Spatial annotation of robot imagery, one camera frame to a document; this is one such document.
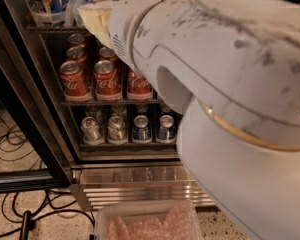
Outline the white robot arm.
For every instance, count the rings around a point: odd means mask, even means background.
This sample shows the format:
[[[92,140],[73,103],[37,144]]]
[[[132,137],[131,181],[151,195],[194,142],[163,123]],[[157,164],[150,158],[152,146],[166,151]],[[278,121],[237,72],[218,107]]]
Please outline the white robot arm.
[[[300,5],[117,0],[86,29],[182,115],[177,151],[254,240],[300,240]]]

